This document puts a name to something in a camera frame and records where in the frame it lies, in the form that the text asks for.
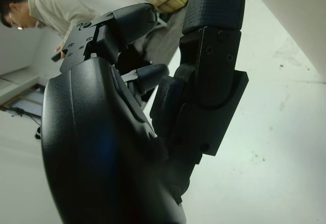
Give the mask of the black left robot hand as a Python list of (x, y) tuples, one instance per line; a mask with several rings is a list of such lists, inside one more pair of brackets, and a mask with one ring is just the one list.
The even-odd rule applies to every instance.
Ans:
[(121, 75), (128, 44), (157, 24), (131, 5), (73, 28), (45, 88), (41, 143), (63, 223), (186, 223), (182, 195), (215, 156), (248, 84), (235, 69), (246, 0), (189, 0), (180, 65)]

